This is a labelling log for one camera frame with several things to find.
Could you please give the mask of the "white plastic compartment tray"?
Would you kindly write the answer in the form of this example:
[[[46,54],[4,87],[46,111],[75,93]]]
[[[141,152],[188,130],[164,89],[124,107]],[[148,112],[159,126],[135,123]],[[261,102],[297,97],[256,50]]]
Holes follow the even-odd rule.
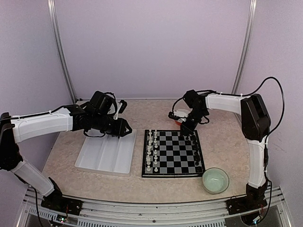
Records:
[[[129,177],[134,153],[137,130],[124,137],[105,135],[90,130],[85,138],[75,167],[79,171]]]

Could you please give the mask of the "black white chessboard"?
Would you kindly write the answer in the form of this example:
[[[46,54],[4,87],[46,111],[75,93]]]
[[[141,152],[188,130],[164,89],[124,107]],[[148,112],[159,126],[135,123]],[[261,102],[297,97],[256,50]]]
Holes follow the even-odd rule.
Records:
[[[146,163],[148,140],[154,141],[154,131],[152,130],[152,137],[149,136],[149,130],[144,131],[144,149],[143,149],[143,163],[142,163],[142,177],[143,178],[182,178],[182,177],[201,177],[205,172],[205,165],[203,160],[202,149],[198,136],[198,131],[193,135],[196,136],[198,153],[200,157],[202,168],[201,173],[196,172],[196,165],[194,160],[193,142],[190,138],[191,145],[186,145],[186,136],[181,136],[179,130],[157,130],[158,131],[158,164],[154,165],[153,157],[154,142],[151,144],[151,161]],[[146,171],[146,167],[150,166],[151,171]]]

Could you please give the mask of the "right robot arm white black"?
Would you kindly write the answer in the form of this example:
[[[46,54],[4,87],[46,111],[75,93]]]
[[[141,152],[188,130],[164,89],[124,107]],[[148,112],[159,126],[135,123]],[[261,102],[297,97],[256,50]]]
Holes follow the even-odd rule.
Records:
[[[209,110],[227,111],[241,116],[241,130],[249,145],[250,175],[246,186],[246,196],[242,206],[252,210],[264,200],[265,190],[271,181],[267,177],[268,138],[271,119],[260,94],[255,90],[248,94],[227,94],[214,90],[189,90],[182,97],[191,109],[189,113],[179,114],[174,108],[168,114],[170,119],[181,121],[183,135],[193,134],[203,119],[208,119]]]

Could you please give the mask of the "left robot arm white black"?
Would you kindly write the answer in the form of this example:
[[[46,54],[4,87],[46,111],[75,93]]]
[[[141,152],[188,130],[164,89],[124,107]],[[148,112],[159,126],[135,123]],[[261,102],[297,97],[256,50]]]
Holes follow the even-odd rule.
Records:
[[[43,150],[40,157],[46,157],[56,136],[69,131],[81,131],[86,137],[90,130],[100,132],[100,138],[125,137],[132,132],[127,120],[119,117],[126,107],[127,102],[117,101],[113,93],[96,91],[89,101],[80,105],[62,105],[28,115],[4,112],[0,115],[0,168],[39,192],[54,209],[62,210],[66,199],[60,188],[22,155],[21,148],[32,148],[30,142],[34,142]]]

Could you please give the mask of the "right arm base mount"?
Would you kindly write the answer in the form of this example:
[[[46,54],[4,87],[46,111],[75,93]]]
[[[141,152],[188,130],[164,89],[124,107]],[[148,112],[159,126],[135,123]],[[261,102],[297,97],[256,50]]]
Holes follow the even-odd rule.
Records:
[[[254,200],[254,198],[250,195],[245,195],[242,197],[232,196],[226,200],[225,203],[229,215],[256,210],[267,206],[267,201],[264,196],[258,200]]]

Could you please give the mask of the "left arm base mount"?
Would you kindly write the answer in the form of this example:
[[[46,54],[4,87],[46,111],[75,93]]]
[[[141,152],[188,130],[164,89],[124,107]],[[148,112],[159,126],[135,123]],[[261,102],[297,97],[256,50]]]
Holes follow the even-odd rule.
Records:
[[[50,210],[58,211],[65,214],[79,216],[83,201],[62,196],[61,193],[52,192],[44,196],[41,206]]]

